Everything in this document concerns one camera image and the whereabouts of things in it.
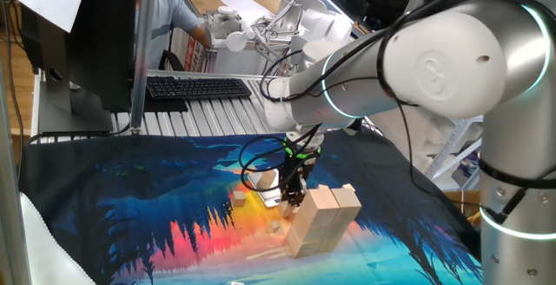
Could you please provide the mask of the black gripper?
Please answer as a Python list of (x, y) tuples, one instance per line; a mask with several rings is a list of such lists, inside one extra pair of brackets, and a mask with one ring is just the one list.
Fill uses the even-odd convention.
[(301, 206), (308, 192), (306, 189), (302, 189), (302, 182), (308, 179), (313, 167), (313, 158), (286, 157), (280, 168), (280, 190), (284, 190), (281, 197), (283, 201), (296, 207)]

